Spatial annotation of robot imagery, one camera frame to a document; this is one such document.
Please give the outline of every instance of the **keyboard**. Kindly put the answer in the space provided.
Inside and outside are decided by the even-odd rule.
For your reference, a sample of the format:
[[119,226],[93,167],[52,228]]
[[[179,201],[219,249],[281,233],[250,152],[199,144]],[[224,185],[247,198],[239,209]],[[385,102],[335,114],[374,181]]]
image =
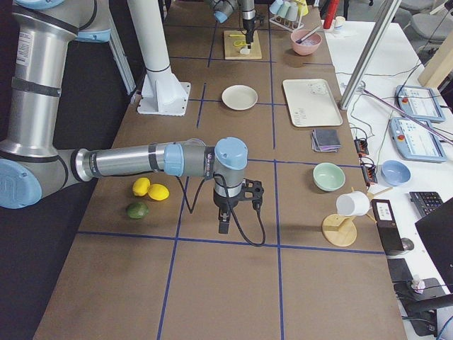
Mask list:
[[431,213],[444,203],[435,191],[411,191],[409,195],[421,217]]

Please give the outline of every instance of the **green bowl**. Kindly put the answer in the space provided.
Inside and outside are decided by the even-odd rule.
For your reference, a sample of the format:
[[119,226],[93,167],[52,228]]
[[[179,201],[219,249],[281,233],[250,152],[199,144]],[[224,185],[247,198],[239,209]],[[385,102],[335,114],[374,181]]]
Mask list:
[[324,191],[335,191],[346,181],[343,170],[332,163],[320,163],[313,170],[314,183]]

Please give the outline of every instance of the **chair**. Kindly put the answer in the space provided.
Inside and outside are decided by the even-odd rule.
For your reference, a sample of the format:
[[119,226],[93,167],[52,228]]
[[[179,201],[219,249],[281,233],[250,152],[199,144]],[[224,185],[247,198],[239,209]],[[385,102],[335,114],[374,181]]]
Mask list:
[[429,40],[428,44],[420,47],[417,53],[423,48],[439,47],[453,31],[453,21],[441,15],[419,13],[412,16],[409,25],[421,38]]
[[412,15],[429,11],[434,6],[434,0],[403,0],[400,9],[411,12]]

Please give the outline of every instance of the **white tray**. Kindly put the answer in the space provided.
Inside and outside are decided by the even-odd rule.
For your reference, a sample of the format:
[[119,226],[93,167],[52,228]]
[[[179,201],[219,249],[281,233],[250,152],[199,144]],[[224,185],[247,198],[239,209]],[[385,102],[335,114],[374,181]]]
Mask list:
[[283,89],[294,126],[305,128],[343,123],[326,80],[287,79],[283,81]]

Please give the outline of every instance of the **brown table surface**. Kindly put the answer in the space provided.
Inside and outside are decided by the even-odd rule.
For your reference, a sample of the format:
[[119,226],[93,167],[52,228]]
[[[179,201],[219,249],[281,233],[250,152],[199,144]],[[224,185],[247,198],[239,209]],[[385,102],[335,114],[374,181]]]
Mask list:
[[[257,9],[268,14],[267,5]],[[317,8],[310,10],[307,28],[320,23]],[[187,112],[140,115],[133,103],[114,147],[242,139],[249,150],[246,177],[265,189],[265,246],[247,245],[233,221],[228,234],[218,234],[211,181],[191,215],[172,176],[148,175],[169,188],[169,199],[161,202],[132,195],[138,176],[102,178],[36,339],[406,338],[375,224],[356,218],[358,238],[346,248],[321,233],[341,193],[365,191],[345,112],[344,123],[335,127],[343,147],[333,154],[313,152],[312,128],[290,122],[284,79],[326,79],[340,99],[326,41],[300,57],[291,50],[289,32],[266,20],[258,31],[261,60],[224,60],[222,32],[237,29],[236,16],[216,25],[205,4],[172,4],[164,29],[173,73],[192,84]],[[258,103],[245,111],[228,109],[221,94],[234,84],[253,87]],[[313,182],[313,168],[324,161],[346,174],[336,192]],[[199,181],[188,181],[189,198]],[[125,214],[134,201],[150,208],[142,220]],[[236,212],[244,232],[259,242],[251,204],[240,203]]]

